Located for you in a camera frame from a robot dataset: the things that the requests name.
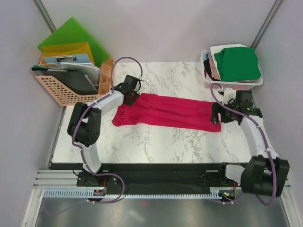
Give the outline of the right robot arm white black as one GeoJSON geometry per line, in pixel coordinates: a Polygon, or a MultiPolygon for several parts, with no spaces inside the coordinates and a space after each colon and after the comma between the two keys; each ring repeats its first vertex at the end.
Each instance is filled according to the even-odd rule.
{"type": "Polygon", "coordinates": [[[251,153],[246,166],[226,164],[225,170],[217,174],[218,183],[228,186],[235,181],[244,193],[258,197],[279,197],[290,165],[272,147],[264,128],[263,114],[253,105],[252,92],[220,88],[218,93],[223,99],[216,99],[212,104],[210,121],[215,125],[237,122],[244,132],[251,153]]]}

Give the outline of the pink red t shirt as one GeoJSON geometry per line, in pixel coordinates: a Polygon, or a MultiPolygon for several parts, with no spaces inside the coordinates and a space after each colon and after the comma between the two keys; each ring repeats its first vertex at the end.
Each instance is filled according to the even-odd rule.
{"type": "Polygon", "coordinates": [[[212,102],[143,93],[132,106],[118,107],[114,126],[144,123],[153,126],[220,132],[221,125],[210,121],[212,102]]]}

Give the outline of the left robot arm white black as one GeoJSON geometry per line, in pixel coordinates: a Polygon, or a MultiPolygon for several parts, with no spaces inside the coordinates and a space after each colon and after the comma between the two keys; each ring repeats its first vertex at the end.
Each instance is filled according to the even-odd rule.
{"type": "Polygon", "coordinates": [[[145,90],[143,80],[126,75],[124,82],[114,86],[104,96],[89,103],[77,102],[74,106],[67,133],[72,144],[80,149],[82,171],[78,174],[78,186],[99,186],[104,175],[98,156],[97,141],[101,134],[102,117],[122,105],[132,106],[145,90]]]}

